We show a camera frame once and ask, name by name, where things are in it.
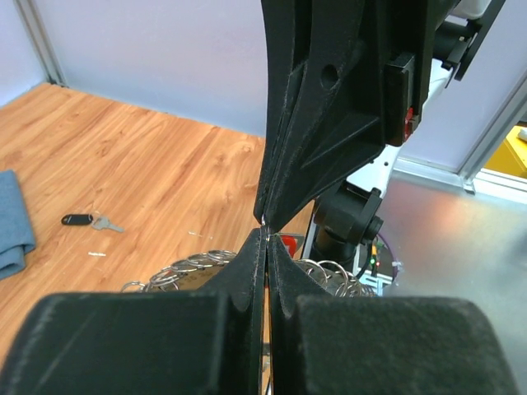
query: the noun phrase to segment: red part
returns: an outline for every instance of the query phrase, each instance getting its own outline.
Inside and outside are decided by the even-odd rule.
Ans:
[[[280,237],[282,237],[282,241],[286,245],[289,255],[291,255],[291,258],[293,258],[296,252],[296,239],[293,236],[288,235],[282,235]]]
[[[410,129],[410,120],[413,118],[413,107],[410,107],[408,109],[408,112],[406,113],[406,117],[404,117],[404,140],[407,141],[410,135],[412,134],[412,131]]]

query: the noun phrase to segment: hole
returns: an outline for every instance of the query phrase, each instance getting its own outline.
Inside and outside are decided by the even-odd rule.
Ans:
[[[335,86],[338,81],[338,72],[333,64],[328,64],[322,69],[322,75],[320,76],[320,82],[326,89],[331,89]]]

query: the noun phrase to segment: keyring pile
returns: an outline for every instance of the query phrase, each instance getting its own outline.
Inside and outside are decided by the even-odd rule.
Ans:
[[[216,274],[235,256],[236,253],[232,251],[220,249],[191,255],[186,259],[172,263],[168,267],[163,267],[150,278],[148,283],[140,281],[127,282],[121,288],[121,291],[167,292],[179,290],[185,281],[195,281],[199,280],[200,276],[211,277]],[[344,270],[335,261],[316,262],[310,259],[301,259],[295,262],[305,273],[332,295],[348,298],[375,296],[375,291],[371,286],[361,284],[353,274]],[[214,273],[205,275],[207,270],[212,271],[213,269],[215,269]]]

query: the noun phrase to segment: yellow object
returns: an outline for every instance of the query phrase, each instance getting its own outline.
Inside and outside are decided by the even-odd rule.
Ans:
[[[512,128],[485,169],[527,179],[527,142],[518,138],[520,130],[519,126]]]

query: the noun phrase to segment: wooden floor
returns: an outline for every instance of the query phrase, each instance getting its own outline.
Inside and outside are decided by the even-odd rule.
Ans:
[[[37,239],[26,270],[0,281],[0,360],[44,295],[116,291],[191,253],[237,251],[258,225],[263,153],[262,138],[57,86],[0,109],[0,170],[16,171]],[[61,225],[83,212],[125,231]],[[284,230],[305,233],[309,216]]]

